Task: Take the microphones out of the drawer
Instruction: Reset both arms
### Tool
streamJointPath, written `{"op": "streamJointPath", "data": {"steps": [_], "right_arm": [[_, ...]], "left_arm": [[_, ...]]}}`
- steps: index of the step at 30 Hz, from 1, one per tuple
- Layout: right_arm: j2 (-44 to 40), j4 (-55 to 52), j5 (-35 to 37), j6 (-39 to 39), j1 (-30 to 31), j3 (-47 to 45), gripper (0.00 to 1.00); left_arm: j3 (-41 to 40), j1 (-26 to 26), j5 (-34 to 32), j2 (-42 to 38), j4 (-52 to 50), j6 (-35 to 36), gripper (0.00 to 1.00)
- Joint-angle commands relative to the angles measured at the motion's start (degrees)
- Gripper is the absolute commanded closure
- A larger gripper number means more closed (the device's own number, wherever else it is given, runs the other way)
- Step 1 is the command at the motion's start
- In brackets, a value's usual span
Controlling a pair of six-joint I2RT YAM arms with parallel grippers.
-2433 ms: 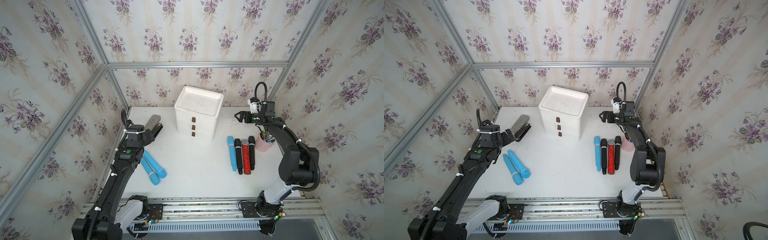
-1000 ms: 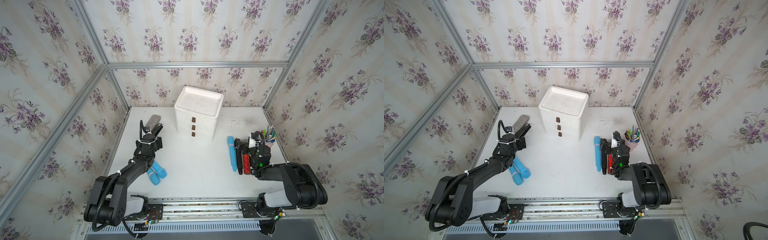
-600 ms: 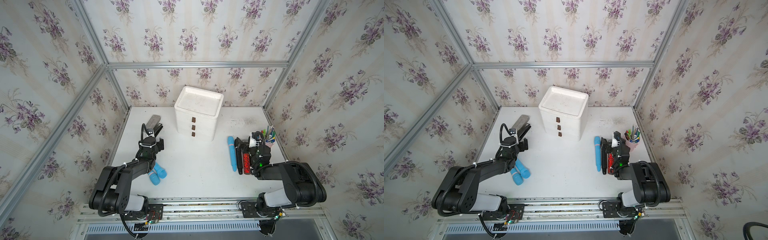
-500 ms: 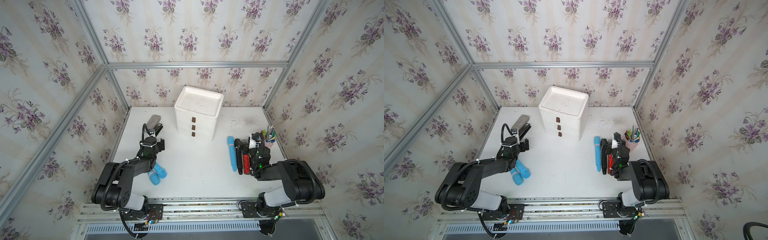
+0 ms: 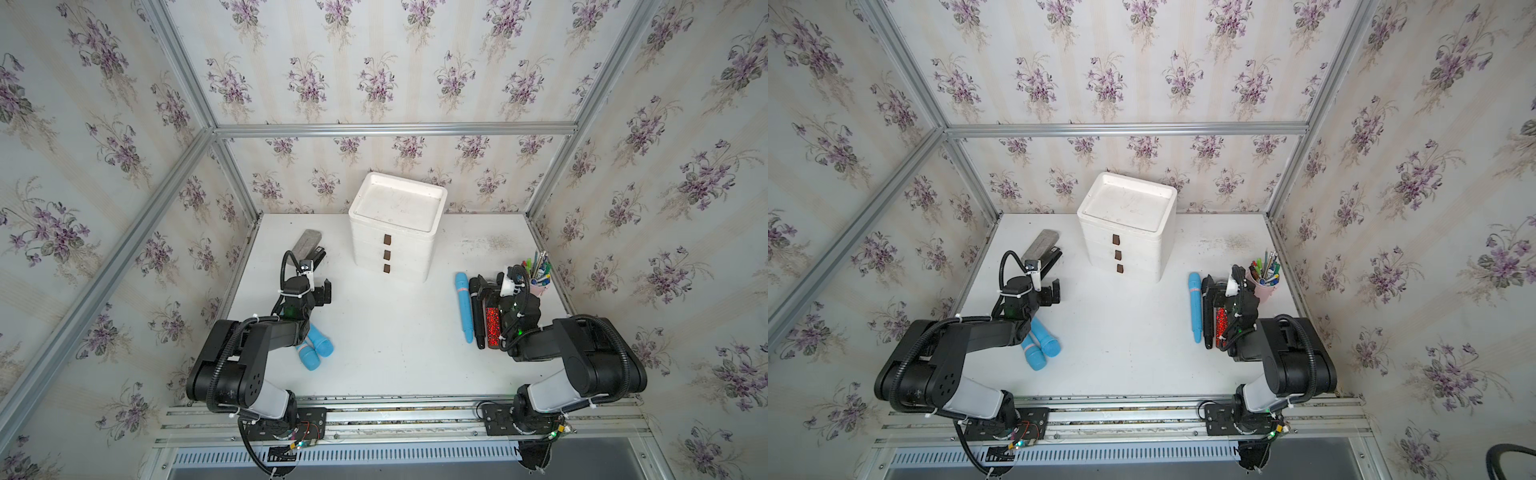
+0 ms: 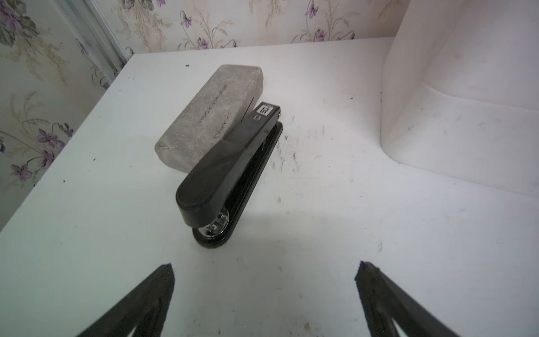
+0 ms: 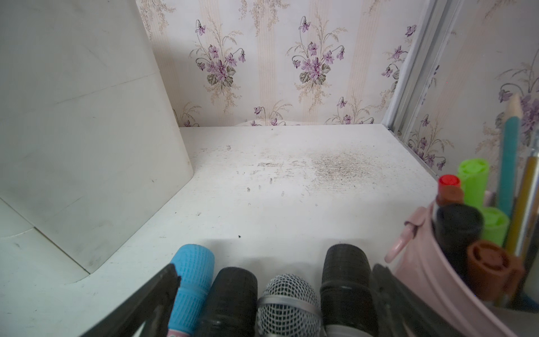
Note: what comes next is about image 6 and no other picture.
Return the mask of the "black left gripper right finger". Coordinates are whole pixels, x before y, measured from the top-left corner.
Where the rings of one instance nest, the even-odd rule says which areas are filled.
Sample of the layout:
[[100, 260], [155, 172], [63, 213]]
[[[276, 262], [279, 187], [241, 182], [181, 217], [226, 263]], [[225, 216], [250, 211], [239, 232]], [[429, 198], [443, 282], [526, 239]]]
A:
[[372, 336], [457, 337], [372, 263], [359, 264], [355, 282]]

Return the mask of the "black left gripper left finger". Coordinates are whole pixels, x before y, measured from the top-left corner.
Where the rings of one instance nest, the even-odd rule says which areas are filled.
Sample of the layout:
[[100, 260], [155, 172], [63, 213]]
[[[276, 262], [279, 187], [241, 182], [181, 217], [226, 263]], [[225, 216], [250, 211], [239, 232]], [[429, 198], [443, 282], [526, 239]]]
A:
[[159, 266], [80, 336], [160, 336], [171, 303], [175, 276]]

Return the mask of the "white three-drawer cabinet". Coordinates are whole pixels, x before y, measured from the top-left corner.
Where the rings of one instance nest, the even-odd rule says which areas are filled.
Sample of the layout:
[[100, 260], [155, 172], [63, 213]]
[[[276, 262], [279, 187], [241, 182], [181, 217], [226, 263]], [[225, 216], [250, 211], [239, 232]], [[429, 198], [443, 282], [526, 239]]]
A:
[[538, 196], [537, 1], [412, 1], [383, 66], [402, 164]]

